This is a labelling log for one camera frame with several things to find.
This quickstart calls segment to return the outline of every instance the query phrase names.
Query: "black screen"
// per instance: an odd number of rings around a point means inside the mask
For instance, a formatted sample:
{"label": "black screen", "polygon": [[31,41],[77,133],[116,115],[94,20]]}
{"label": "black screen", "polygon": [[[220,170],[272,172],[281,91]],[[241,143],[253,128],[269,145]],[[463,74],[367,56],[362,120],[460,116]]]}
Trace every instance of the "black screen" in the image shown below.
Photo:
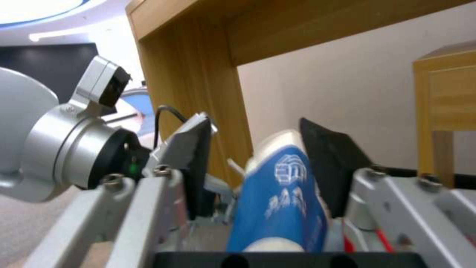
{"label": "black screen", "polygon": [[66,103],[97,54],[93,43],[0,47],[0,66],[38,80]]}

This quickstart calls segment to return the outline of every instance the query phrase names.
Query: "white wall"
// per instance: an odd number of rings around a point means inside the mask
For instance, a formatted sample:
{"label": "white wall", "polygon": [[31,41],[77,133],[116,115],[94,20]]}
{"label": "white wall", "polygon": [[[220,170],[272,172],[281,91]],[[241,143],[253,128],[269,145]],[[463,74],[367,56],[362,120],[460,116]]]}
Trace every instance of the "white wall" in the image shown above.
{"label": "white wall", "polygon": [[99,30],[89,34],[89,40],[96,43],[100,56],[121,66],[128,72],[132,81],[127,89],[138,88],[144,80],[134,36],[125,14],[98,23]]}
{"label": "white wall", "polygon": [[[473,39],[476,3],[240,66],[253,145],[304,116],[348,133],[376,163],[415,169],[412,62]],[[456,171],[476,174],[476,135],[457,133],[455,145]]]}

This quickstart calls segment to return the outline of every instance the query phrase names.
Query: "ceiling light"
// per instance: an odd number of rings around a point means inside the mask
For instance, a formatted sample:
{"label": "ceiling light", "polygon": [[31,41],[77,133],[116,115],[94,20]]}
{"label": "ceiling light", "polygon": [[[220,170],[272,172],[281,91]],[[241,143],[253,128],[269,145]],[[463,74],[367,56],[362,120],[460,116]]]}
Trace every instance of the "ceiling light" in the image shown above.
{"label": "ceiling light", "polygon": [[31,33],[29,35],[29,38],[33,42],[38,42],[42,38],[49,38],[49,37],[73,35],[73,34],[80,34],[80,33],[88,33],[88,34],[102,33],[108,29],[111,30],[114,27],[117,27],[118,25],[122,26],[123,23],[124,21],[122,19],[122,16],[117,16],[106,21],[89,24],[89,25],[85,25],[81,27],[76,27],[76,28],[69,28],[69,29],[64,29],[59,31]]}
{"label": "ceiling light", "polygon": [[88,0],[6,0],[0,3],[0,25],[40,20],[68,12]]}

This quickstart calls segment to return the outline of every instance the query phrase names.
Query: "printed logo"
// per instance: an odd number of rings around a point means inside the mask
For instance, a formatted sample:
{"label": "printed logo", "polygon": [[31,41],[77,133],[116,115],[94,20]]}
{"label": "printed logo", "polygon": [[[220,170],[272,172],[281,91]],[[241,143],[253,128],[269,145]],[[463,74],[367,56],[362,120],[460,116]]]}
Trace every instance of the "printed logo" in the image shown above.
{"label": "printed logo", "polygon": [[279,185],[289,185],[306,180],[306,166],[298,155],[284,155],[275,165],[274,176]]}

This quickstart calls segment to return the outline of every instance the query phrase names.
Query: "red wire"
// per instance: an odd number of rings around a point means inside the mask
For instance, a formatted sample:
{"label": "red wire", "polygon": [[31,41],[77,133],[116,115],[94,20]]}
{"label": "red wire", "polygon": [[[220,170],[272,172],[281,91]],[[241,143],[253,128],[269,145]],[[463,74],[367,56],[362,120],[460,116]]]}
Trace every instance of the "red wire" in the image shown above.
{"label": "red wire", "polygon": [[382,233],[382,230],[378,229],[375,231],[377,233],[378,238],[380,239],[380,242],[382,242],[382,245],[384,245],[384,248],[387,250],[387,252],[393,252],[393,247],[392,245],[388,242],[387,238],[385,237],[384,233]]}

